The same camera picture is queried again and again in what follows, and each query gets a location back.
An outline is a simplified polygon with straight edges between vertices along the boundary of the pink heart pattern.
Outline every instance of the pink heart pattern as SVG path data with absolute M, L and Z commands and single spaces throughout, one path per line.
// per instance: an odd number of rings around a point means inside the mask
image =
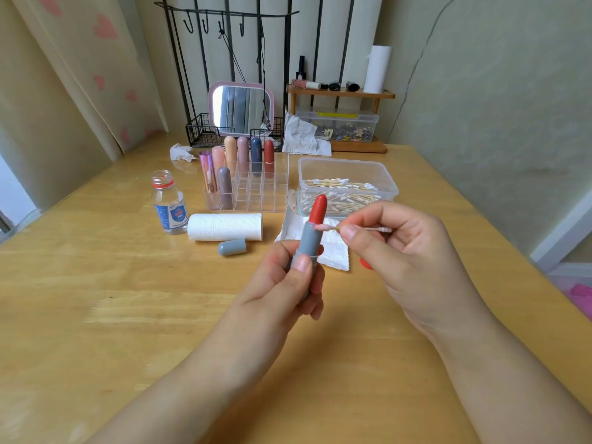
M 127 99 L 130 103 L 135 103 L 136 101 L 138 101 L 138 94 L 135 90 L 130 90 L 126 93 L 125 99 Z
M 41 6 L 45 8 L 54 17 L 61 17 L 64 15 L 62 8 L 57 4 L 59 0 L 37 0 Z
M 97 23 L 98 25 L 92 28 L 95 36 L 100 39 L 117 39 L 119 37 L 113 23 L 111 23 L 111 20 L 106 15 L 97 15 Z
M 105 90 L 105 78 L 103 78 L 100 74 L 95 74 L 92 78 L 97 83 L 97 87 L 100 91 Z
M 119 136 L 121 137 L 123 143 L 125 143 L 126 145 L 131 144 L 130 134 L 129 132 L 127 132 L 127 128 L 123 128 Z

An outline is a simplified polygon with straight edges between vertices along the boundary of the paper towel roll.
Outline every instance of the paper towel roll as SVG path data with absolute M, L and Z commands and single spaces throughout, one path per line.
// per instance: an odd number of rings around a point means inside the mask
M 366 82 L 364 91 L 367 93 L 382 93 L 384 78 L 387 75 L 387 67 L 391 57 L 391 47 L 373 45 L 370 51 L 370 60 L 366 70 Z
M 261 241 L 262 215 L 260 213 L 193 214 L 189 217 L 187 235 L 190 240 L 197 241 L 228 241 L 238 238 Z

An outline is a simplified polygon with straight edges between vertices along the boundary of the bottle label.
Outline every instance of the bottle label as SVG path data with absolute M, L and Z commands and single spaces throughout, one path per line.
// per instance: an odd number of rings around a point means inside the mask
M 188 223 L 185 202 L 177 202 L 169 205 L 154 205 L 160 217 L 162 227 L 165 229 L 177 229 Z

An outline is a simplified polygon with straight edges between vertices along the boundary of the mirror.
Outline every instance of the mirror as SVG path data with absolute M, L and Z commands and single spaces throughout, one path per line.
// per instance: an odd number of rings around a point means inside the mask
M 218 82 L 208 97 L 210 122 L 220 135 L 249 137 L 251 129 L 273 126 L 273 95 L 262 84 Z

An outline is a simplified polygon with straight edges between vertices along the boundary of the gray lipstick cap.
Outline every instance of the gray lipstick cap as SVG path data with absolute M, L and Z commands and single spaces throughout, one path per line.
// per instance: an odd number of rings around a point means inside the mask
M 244 238 L 237 240 L 223 241 L 218 245 L 218 254 L 223 257 L 244 254 L 247 252 L 247 243 Z

